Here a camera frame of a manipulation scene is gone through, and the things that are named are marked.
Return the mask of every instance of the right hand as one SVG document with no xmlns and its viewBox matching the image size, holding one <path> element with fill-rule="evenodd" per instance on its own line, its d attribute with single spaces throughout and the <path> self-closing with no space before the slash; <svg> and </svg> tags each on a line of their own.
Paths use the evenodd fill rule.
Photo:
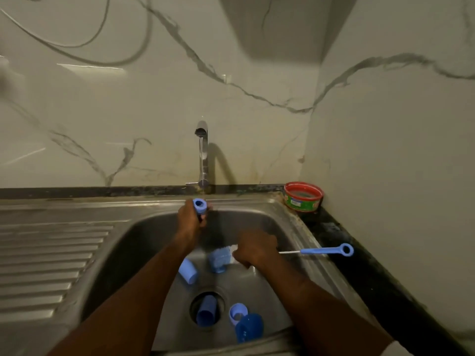
<svg viewBox="0 0 475 356">
<path fill-rule="evenodd" d="M 237 248 L 233 256 L 238 262 L 247 268 L 250 265 L 258 267 L 269 256 L 277 253 L 277 238 L 262 230 L 241 231 Z"/>
</svg>

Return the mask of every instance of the forearm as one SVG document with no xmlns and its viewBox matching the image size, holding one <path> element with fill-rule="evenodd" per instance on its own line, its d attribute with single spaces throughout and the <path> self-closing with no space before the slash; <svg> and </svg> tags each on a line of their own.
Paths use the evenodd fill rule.
<svg viewBox="0 0 475 356">
<path fill-rule="evenodd" d="M 148 355 L 163 303 L 185 256 L 180 242 L 169 243 L 48 356 Z"/>
<path fill-rule="evenodd" d="M 256 267 L 288 311 L 312 355 L 379 356 L 391 337 L 273 252 Z"/>
</svg>

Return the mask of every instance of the sink basin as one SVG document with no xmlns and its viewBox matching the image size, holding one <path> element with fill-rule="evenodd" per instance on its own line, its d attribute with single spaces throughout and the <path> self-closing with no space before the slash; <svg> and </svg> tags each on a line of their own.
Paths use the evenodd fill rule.
<svg viewBox="0 0 475 356">
<path fill-rule="evenodd" d="M 176 225 L 177 213 L 168 213 L 150 217 L 133 226 L 106 261 L 86 302 L 82 318 L 88 317 L 160 251 L 175 234 Z M 188 285 L 180 275 L 176 276 L 163 306 L 153 350 L 185 351 L 236 344 L 234 326 L 228 315 L 230 306 L 238 302 L 245 304 L 249 312 L 262 316 L 264 335 L 291 326 L 276 294 L 254 267 L 246 269 L 241 265 L 229 265 L 226 272 L 220 274 L 213 273 L 209 267 L 207 253 L 236 244 L 238 233 L 249 228 L 274 234 L 282 251 L 293 250 L 276 221 L 264 213 L 211 212 L 199 246 L 188 256 L 198 270 L 198 280 Z M 292 261 L 302 269 L 300 258 L 293 257 Z M 201 328 L 194 321 L 196 311 L 193 312 L 191 306 L 200 294 L 210 292 L 218 295 L 220 318 L 215 325 Z"/>
<path fill-rule="evenodd" d="M 176 232 L 186 196 L 0 203 L 0 352 L 44 356 L 135 275 Z M 207 253 L 237 242 L 240 230 L 274 234 L 281 251 L 319 247 L 281 194 L 209 195 L 199 246 L 188 256 L 195 284 L 177 275 L 163 307 L 152 350 L 173 356 L 247 356 L 300 349 L 292 323 L 266 280 L 252 267 L 214 274 Z M 367 308 L 325 255 L 286 255 L 295 268 L 372 321 Z M 199 300 L 218 299 L 217 322 L 195 323 Z M 234 303 L 264 320 L 264 336 L 236 345 L 228 312 Z"/>
</svg>

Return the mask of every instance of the left hand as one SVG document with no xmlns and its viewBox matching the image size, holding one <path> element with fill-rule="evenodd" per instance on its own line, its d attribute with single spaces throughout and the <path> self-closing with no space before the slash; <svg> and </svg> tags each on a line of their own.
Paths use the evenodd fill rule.
<svg viewBox="0 0 475 356">
<path fill-rule="evenodd" d="M 198 244 L 199 231 L 206 226 L 206 215 L 207 213 L 201 215 L 200 222 L 190 198 L 178 210 L 178 231 L 175 240 L 186 248 L 187 254 Z"/>
</svg>

